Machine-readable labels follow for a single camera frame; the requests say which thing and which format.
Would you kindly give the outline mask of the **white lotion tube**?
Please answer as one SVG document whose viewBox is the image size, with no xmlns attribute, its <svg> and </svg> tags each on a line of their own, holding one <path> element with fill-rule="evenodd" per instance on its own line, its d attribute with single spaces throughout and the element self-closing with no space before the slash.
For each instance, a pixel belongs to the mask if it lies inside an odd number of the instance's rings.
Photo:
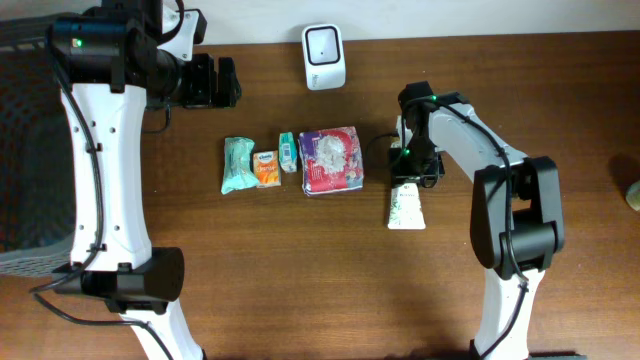
<svg viewBox="0 0 640 360">
<path fill-rule="evenodd" d="M 407 147 L 402 147 L 402 136 L 406 140 L 412 137 L 412 131 L 402 124 L 401 116 L 397 117 L 396 135 L 393 135 L 389 148 L 389 159 L 394 162 L 399 155 L 404 155 Z M 426 223 L 422 212 L 418 186 L 399 174 L 400 162 L 393 167 L 390 211 L 387 227 L 390 230 L 424 230 Z"/>
</svg>

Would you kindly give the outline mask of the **light green wipes packet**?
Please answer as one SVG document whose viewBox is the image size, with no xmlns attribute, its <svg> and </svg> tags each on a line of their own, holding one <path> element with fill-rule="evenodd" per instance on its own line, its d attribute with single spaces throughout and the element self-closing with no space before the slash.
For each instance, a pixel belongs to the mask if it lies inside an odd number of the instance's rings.
<svg viewBox="0 0 640 360">
<path fill-rule="evenodd" d="M 259 184 L 251 169 L 255 142 L 246 137 L 228 137 L 224 144 L 224 169 L 221 193 L 254 188 Z"/>
</svg>

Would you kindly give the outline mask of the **pink purple snack packet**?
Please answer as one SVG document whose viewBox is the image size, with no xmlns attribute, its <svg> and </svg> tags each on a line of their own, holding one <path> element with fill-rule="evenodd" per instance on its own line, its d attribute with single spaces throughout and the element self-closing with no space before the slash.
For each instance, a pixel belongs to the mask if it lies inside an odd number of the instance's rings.
<svg viewBox="0 0 640 360">
<path fill-rule="evenodd" d="M 298 144 L 307 196 L 363 188 L 363 153 L 354 126 L 302 132 Z"/>
</svg>

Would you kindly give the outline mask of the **orange tissue pack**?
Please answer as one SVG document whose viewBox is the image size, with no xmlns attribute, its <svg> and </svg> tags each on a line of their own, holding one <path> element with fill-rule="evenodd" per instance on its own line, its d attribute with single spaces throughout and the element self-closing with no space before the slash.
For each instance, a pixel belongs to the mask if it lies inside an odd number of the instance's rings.
<svg viewBox="0 0 640 360">
<path fill-rule="evenodd" d="M 265 151 L 253 154 L 253 172 L 259 183 L 258 188 L 281 185 L 278 151 Z"/>
</svg>

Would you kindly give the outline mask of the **teal tissue pack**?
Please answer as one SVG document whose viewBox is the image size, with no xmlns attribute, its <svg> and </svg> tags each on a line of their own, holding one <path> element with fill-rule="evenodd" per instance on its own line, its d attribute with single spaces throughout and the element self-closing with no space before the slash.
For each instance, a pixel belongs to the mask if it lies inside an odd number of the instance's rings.
<svg viewBox="0 0 640 360">
<path fill-rule="evenodd" d="M 279 163 L 285 173 L 297 171 L 297 148 L 292 132 L 279 135 Z"/>
</svg>

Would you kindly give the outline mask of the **green lid jar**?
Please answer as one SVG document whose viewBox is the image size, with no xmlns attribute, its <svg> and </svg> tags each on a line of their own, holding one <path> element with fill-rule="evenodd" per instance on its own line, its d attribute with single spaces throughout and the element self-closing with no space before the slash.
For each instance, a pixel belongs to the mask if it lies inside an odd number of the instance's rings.
<svg viewBox="0 0 640 360">
<path fill-rule="evenodd" d="M 627 189 L 625 201 L 631 209 L 640 211 L 640 181 L 636 181 Z"/>
</svg>

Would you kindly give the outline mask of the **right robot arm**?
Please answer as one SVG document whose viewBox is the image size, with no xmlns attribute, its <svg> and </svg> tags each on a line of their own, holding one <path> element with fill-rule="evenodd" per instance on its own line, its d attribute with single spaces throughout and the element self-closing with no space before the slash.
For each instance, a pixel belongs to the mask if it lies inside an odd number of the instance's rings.
<svg viewBox="0 0 640 360">
<path fill-rule="evenodd" d="M 479 329 L 472 359 L 527 359 L 527 338 L 538 287 L 565 243 L 558 169 L 532 158 L 484 124 L 458 92 L 436 94 L 428 82 L 398 95 L 399 145 L 390 149 L 392 198 L 432 188 L 448 154 L 473 185 L 470 242 L 485 269 Z"/>
</svg>

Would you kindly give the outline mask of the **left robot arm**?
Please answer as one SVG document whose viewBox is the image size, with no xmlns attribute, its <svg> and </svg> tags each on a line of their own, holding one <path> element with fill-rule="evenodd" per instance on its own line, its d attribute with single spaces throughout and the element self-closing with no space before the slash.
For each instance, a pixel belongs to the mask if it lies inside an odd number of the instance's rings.
<svg viewBox="0 0 640 360">
<path fill-rule="evenodd" d="M 197 54 L 201 11 L 160 1 L 104 1 L 57 18 L 45 46 L 71 131 L 76 227 L 47 289 L 102 301 L 151 359 L 202 359 L 179 301 L 185 259 L 148 235 L 141 181 L 147 110 L 232 108 L 242 91 L 229 57 Z"/>
</svg>

